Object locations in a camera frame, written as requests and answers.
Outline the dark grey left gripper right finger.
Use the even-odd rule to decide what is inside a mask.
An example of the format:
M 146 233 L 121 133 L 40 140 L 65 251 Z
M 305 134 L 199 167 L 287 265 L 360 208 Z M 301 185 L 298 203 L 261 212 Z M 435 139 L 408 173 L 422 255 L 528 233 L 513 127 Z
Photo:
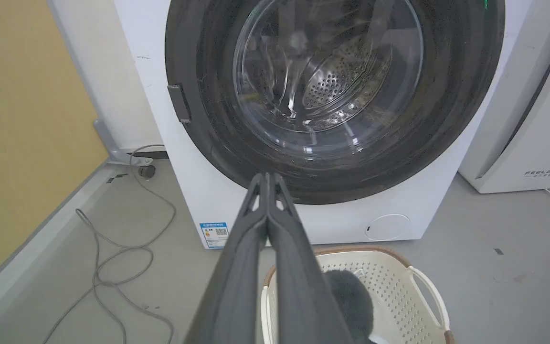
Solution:
M 276 252 L 273 344 L 353 342 L 284 179 L 267 176 L 267 233 Z

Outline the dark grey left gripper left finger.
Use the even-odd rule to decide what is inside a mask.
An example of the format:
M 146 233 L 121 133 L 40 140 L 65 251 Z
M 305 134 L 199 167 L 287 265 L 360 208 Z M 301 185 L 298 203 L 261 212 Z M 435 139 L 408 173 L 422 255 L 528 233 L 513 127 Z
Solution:
M 192 324 L 186 344 L 253 344 L 257 318 L 257 274 L 266 241 L 268 173 L 256 174 Z

